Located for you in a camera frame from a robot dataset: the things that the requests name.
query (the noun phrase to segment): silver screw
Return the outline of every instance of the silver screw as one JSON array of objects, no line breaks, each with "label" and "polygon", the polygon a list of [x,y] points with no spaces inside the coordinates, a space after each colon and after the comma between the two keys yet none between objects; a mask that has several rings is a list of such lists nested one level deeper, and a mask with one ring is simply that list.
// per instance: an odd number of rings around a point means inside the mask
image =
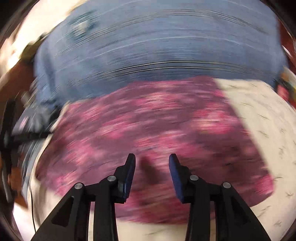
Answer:
[{"label": "silver screw", "polygon": [[190,176],[190,180],[197,181],[198,180],[198,176],[197,175],[191,175]]},{"label": "silver screw", "polygon": [[230,188],[231,187],[231,184],[230,183],[223,183],[223,187]]},{"label": "silver screw", "polygon": [[108,180],[109,182],[113,182],[113,181],[116,180],[116,176],[108,176],[107,180]]},{"label": "silver screw", "polygon": [[80,189],[82,187],[83,187],[82,183],[76,183],[74,186],[75,189]]}]

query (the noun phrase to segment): purple cloth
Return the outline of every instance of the purple cloth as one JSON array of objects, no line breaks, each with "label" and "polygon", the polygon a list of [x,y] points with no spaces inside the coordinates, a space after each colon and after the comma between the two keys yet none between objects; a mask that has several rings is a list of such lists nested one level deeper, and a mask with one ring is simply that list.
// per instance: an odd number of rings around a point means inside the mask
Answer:
[{"label": "purple cloth", "polygon": [[186,223],[168,157],[207,182],[232,185],[248,205],[272,194],[272,178],[228,100],[209,77],[135,82],[69,106],[42,154],[37,178],[64,195],[74,183],[99,182],[136,155],[130,197],[116,215],[130,221]]}]

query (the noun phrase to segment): blue cloth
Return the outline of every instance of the blue cloth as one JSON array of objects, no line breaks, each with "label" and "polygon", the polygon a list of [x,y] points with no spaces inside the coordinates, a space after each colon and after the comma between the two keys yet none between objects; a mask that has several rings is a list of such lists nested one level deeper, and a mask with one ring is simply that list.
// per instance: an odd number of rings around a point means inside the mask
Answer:
[{"label": "blue cloth", "polygon": [[37,101],[53,108],[196,75],[273,85],[284,65],[277,17],[259,0],[90,0],[40,46]]}]

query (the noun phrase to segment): thin black wire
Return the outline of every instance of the thin black wire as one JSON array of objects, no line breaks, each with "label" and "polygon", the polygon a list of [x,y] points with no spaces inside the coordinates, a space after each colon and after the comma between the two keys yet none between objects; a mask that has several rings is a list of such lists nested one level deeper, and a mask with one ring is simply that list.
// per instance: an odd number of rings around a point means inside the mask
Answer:
[{"label": "thin black wire", "polygon": [[29,187],[29,189],[30,189],[30,193],[31,193],[32,220],[33,220],[34,230],[35,230],[35,233],[36,233],[36,227],[35,227],[35,221],[34,221],[34,212],[33,212],[33,195],[32,195],[32,190],[31,190],[30,187]]}]

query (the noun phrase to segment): floral pattern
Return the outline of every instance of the floral pattern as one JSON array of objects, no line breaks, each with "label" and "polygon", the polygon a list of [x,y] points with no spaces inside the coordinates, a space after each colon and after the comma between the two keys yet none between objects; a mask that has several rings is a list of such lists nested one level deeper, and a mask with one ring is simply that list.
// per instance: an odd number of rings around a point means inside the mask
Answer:
[{"label": "floral pattern", "polygon": [[36,176],[64,195],[90,185],[136,155],[130,197],[116,216],[148,223],[186,223],[189,205],[176,198],[168,157],[207,182],[230,182],[253,206],[269,197],[272,177],[223,92],[209,77],[135,82],[68,106],[43,152]]}]

